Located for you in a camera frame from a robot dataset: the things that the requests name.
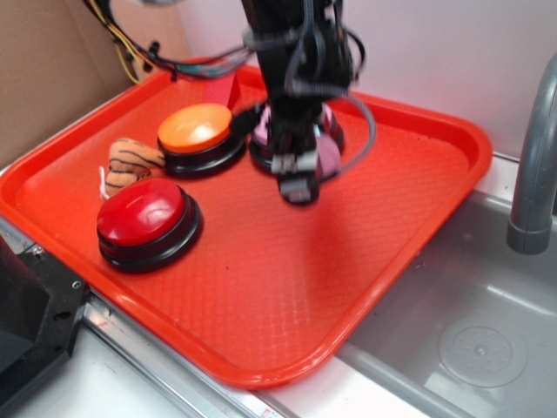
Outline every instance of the faucet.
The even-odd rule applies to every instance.
[[[516,252],[546,251],[556,212],[557,54],[540,82],[520,155],[507,244]]]

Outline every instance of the plush toy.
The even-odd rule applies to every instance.
[[[101,168],[101,194],[110,198],[121,189],[151,176],[151,169],[164,168],[164,154],[133,139],[114,141],[109,150],[108,174]]]

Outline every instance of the cable bundle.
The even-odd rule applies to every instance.
[[[169,71],[173,78],[186,76],[190,78],[219,78],[230,74],[244,65],[253,55],[251,49],[239,46],[228,50],[216,57],[208,59],[194,59],[191,61],[174,61],[158,55],[160,44],[153,42],[146,50],[136,44],[118,26],[111,12],[110,0],[83,0],[87,8],[98,21],[110,32],[117,54],[127,76],[136,84],[141,82],[129,68],[128,62],[135,62],[138,71],[143,75],[154,67]]]

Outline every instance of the orange tray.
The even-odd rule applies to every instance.
[[[176,180],[205,228],[153,273],[119,273],[101,257],[98,167],[117,138],[157,146],[159,125],[187,105],[265,98],[258,70],[215,82],[153,76],[14,164],[0,178],[0,213],[206,373],[249,389],[285,384],[333,356],[491,162],[487,137],[466,121],[359,96],[376,144],[311,206],[285,203],[247,154],[219,175]],[[366,123],[344,102],[331,107],[348,159]]]

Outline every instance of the stainless steel sink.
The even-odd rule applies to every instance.
[[[513,252],[509,213],[473,192],[339,358],[430,416],[555,416],[557,239]]]

